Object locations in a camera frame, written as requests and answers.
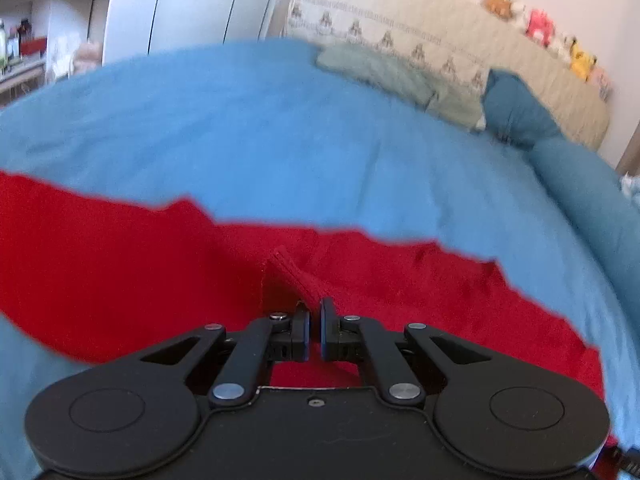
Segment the beige curtain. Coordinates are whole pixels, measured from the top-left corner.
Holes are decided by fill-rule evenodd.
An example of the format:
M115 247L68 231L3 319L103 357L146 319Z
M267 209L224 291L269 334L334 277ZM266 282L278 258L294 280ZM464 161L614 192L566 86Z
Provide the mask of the beige curtain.
M616 171L621 176L623 174L630 174L636 176L640 169L640 124L637 125L636 130L627 147L624 154L616 166Z

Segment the light blue blanket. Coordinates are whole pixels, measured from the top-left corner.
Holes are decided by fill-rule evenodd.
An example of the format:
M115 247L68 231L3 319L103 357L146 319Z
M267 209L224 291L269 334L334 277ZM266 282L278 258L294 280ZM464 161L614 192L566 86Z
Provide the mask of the light blue blanket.
M639 203L640 200L640 177L630 176L625 174L620 178L620 190L623 196L627 197L634 203Z

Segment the dark teal pillow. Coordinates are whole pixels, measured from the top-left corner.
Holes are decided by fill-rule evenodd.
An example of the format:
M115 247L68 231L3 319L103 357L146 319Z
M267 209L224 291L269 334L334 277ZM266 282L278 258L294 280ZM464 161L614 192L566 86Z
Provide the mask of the dark teal pillow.
M518 74L492 68L482 104L487 129L507 144L532 148L540 141L563 136L548 108Z

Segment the white wardrobe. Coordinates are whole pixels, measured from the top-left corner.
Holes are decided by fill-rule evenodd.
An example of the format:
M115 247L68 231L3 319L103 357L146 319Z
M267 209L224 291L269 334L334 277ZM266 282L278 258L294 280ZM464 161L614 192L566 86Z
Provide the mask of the white wardrobe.
M274 0L110 0L105 64L265 36Z

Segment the pink plush toy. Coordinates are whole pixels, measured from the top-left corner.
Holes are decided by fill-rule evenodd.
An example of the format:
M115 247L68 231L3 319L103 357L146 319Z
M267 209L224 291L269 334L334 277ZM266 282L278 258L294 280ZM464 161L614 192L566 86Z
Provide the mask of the pink plush toy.
M554 36L554 23L546 12L531 10L525 35L546 48Z

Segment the green pillow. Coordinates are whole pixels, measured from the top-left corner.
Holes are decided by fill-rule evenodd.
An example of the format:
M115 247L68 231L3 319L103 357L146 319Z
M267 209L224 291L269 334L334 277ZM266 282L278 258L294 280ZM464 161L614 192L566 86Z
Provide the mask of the green pillow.
M358 44L334 44L321 49L316 65L378 88L463 129L486 128L483 104L477 93L438 73L420 70L402 58Z

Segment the blue bed sheet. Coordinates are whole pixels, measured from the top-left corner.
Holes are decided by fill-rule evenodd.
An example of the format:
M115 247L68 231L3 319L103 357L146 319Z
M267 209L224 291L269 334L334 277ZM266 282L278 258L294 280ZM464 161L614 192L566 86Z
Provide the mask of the blue bed sheet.
M291 39L144 56L25 96L1 114L1 177L149 209L190 200L218 223L354 231L492 261L599 352L612 433L639 443L639 313L518 148L322 70ZM96 363L1 310L1 474L35 479L26 408Z

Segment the orange plush toy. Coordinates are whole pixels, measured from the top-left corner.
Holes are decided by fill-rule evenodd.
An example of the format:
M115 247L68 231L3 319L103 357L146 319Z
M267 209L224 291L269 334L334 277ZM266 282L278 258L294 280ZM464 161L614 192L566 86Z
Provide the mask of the orange plush toy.
M516 0L482 0L482 7L503 21L511 21L513 18L512 4Z

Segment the red knit garment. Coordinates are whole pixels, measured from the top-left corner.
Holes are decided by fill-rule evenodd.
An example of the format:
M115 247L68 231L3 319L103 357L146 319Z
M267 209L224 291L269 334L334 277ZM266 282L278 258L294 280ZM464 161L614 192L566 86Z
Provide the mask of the red knit garment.
M391 330L422 322L604 393L597 349L511 288L499 267L436 243L218 223L190 200L149 209L1 178L1 310L48 348L102 363L209 323L240 330L331 298Z

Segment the beige quilted headboard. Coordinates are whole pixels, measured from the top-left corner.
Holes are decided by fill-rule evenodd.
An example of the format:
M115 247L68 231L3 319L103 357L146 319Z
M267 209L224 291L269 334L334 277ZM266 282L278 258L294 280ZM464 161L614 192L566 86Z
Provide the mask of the beige quilted headboard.
M608 130L596 88L470 0L288 0L283 32L312 44L362 44L475 93L486 89L492 68L502 68L528 84L570 140L597 150Z

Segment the white shelf unit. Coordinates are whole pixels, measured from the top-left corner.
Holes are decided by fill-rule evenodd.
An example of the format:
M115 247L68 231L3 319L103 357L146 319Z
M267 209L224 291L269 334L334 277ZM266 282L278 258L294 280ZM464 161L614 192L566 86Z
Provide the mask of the white shelf unit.
M1 105L102 64L110 0L1 0Z

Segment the teal rolled duvet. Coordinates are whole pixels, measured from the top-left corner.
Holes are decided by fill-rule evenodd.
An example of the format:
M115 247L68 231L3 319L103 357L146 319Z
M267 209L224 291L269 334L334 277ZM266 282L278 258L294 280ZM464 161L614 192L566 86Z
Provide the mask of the teal rolled duvet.
M620 303L639 313L639 209L606 162L580 144L543 140L526 157L590 247Z

